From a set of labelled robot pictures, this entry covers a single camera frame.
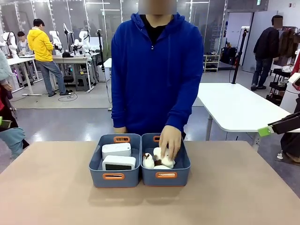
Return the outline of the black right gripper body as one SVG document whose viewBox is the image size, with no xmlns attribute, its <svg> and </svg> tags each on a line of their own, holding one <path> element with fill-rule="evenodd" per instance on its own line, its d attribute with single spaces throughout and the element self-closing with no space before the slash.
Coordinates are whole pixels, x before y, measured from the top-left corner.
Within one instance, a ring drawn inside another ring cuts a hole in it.
<svg viewBox="0 0 300 225">
<path fill-rule="evenodd" d="M 281 133 L 287 133 L 300 128 L 300 113 L 293 113 L 281 120 L 282 131 Z"/>
</svg>

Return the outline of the person's left hand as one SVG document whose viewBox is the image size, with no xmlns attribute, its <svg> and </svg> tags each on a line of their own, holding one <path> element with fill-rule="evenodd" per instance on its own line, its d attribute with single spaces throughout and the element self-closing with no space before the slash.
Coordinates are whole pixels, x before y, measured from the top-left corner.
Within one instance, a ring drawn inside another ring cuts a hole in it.
<svg viewBox="0 0 300 225">
<path fill-rule="evenodd" d="M 181 131 L 173 126 L 166 125 L 160 135 L 159 147 L 161 148 L 161 157 L 165 156 L 168 150 L 168 157 L 174 160 L 181 146 Z"/>
</svg>

